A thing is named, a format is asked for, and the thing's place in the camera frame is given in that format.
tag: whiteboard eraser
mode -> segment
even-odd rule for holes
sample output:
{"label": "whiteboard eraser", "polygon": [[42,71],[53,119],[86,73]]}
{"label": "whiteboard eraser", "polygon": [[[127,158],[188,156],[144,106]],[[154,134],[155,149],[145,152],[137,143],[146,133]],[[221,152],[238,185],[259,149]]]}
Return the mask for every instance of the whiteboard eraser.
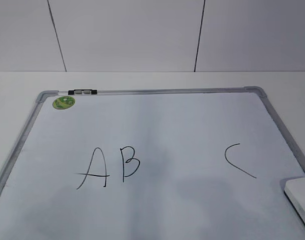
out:
{"label": "whiteboard eraser", "polygon": [[288,180],[284,192],[305,224],[305,177]]}

